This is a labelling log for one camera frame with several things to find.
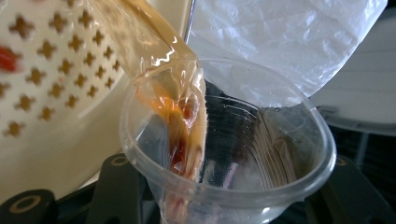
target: plastic bag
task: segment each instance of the plastic bag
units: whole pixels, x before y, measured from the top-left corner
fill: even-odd
[[[387,0],[198,0],[189,45],[199,56],[243,58],[306,96],[346,63]]]

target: cup rim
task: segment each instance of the cup rim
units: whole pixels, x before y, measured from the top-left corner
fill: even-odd
[[[276,72],[267,67],[244,60],[230,59],[226,57],[204,57],[199,58],[199,60],[216,63],[239,64],[262,71],[271,71],[276,74]],[[280,78],[284,81],[285,85],[288,85],[296,92],[301,93],[300,90],[291,84],[291,82],[285,77],[279,75],[276,77],[274,76],[274,78]],[[325,150],[324,157],[318,163],[317,167],[311,172],[282,187],[247,191],[201,185],[180,175],[175,175],[169,170],[161,167],[161,165],[153,161],[142,150],[140,150],[136,142],[133,140],[131,141],[133,144],[132,147],[125,146],[124,152],[131,164],[136,168],[136,170],[144,175],[146,179],[157,186],[164,187],[167,191],[175,193],[188,200],[194,199],[196,202],[216,203],[238,208],[264,208],[281,204],[289,205],[291,203],[301,201],[305,197],[317,191],[330,177],[336,159],[335,143],[328,125],[312,103],[310,103],[302,93],[301,95],[303,104],[310,110],[323,138],[322,148]],[[128,113],[125,113],[128,102],[129,101],[126,100],[124,108],[122,109],[122,116],[120,119],[121,135],[125,134],[123,123],[126,122],[122,121],[128,119],[126,118]]]

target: black surface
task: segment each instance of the black surface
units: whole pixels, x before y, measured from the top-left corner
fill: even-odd
[[[139,174],[123,154],[103,162],[86,224],[141,222]]]
[[[0,206],[0,224],[52,224],[57,215],[54,195],[46,189],[27,190]]]
[[[387,8],[396,7],[396,0],[388,0]]]
[[[339,156],[329,181],[306,199],[311,224],[396,223],[396,215],[358,166]]]
[[[354,161],[357,158],[358,148],[361,146],[362,133],[330,127],[338,155]],[[366,145],[362,174],[371,185],[382,195],[396,211],[396,137],[370,134]],[[295,203],[272,224],[301,223],[307,224],[304,203]]]

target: plastic cup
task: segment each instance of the plastic cup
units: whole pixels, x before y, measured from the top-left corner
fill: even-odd
[[[336,157],[331,132],[280,74],[226,58],[200,62],[208,129],[197,180],[168,171],[166,126],[132,94],[120,120],[124,152],[148,180],[163,223],[270,222],[329,178]]]

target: brown liquid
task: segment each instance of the brown liquid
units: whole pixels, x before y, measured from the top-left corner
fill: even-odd
[[[205,83],[194,53],[144,0],[92,1],[132,77],[135,95],[166,123],[170,171],[194,179],[204,156]]]

